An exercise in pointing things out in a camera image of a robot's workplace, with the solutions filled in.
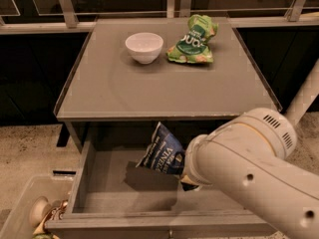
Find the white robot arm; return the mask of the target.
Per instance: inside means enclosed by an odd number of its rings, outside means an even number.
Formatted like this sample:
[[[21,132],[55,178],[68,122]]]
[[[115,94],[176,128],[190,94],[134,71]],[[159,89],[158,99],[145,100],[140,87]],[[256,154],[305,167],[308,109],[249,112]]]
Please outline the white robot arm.
[[[197,136],[186,149],[181,178],[218,187],[290,239],[319,239],[319,176],[286,161],[318,82],[316,64],[285,115],[258,108]]]

